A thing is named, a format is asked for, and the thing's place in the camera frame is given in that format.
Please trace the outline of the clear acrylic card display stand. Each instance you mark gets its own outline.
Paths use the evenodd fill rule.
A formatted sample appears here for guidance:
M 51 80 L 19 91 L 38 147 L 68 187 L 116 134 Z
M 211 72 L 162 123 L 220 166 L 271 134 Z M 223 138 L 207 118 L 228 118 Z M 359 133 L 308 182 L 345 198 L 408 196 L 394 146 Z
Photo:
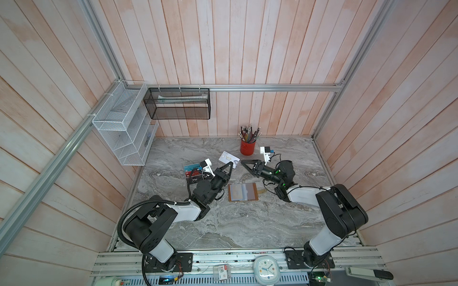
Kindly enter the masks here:
M 212 162 L 209 158 L 199 163 L 186 165 L 183 169 L 186 180 L 190 185 L 197 184 L 204 179 L 213 179 L 215 176 L 212 169 Z

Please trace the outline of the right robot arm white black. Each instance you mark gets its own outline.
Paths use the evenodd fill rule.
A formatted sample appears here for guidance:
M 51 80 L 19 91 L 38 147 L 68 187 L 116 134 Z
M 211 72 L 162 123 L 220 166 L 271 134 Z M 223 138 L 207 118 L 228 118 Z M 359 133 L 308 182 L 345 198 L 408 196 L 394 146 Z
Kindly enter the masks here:
M 261 160 L 241 160 L 241 165 L 256 177 L 275 183 L 275 194 L 288 203 L 320 208 L 325 226 L 304 244 L 304 262 L 313 266 L 343 240 L 368 223 L 366 211 L 342 184 L 331 187 L 306 187 L 294 183 L 295 170 L 290 160 L 280 161 L 271 168 Z

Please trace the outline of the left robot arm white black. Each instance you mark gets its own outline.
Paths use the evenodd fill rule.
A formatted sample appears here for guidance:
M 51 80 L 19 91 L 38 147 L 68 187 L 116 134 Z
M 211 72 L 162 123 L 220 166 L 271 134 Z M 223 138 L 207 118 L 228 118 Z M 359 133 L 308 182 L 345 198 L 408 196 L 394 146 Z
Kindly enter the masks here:
M 130 207 L 117 224 L 118 237 L 146 257 L 153 257 L 170 268 L 177 251 L 165 239 L 172 224 L 198 221 L 210 211 L 210 204 L 229 183 L 233 162 L 217 168 L 211 179 L 203 179 L 186 201 L 164 200 L 158 195 Z

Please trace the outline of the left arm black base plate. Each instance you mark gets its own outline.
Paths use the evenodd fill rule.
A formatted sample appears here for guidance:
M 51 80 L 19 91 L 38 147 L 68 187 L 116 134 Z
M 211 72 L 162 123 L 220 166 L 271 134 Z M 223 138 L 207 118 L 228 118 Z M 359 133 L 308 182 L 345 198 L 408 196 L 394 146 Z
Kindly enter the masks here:
M 190 272 L 193 264 L 193 253 L 176 253 L 162 263 L 152 255 L 144 255 L 142 269 L 146 273 Z

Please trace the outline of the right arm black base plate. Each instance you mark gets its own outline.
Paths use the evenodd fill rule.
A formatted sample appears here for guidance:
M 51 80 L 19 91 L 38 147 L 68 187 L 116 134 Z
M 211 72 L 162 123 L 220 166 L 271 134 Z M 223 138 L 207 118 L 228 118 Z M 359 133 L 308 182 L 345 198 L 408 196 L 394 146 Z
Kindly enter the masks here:
M 287 267 L 289 269 L 333 269 L 335 262 L 328 251 L 324 255 L 317 256 L 311 250 L 294 250 L 292 248 L 284 249 Z

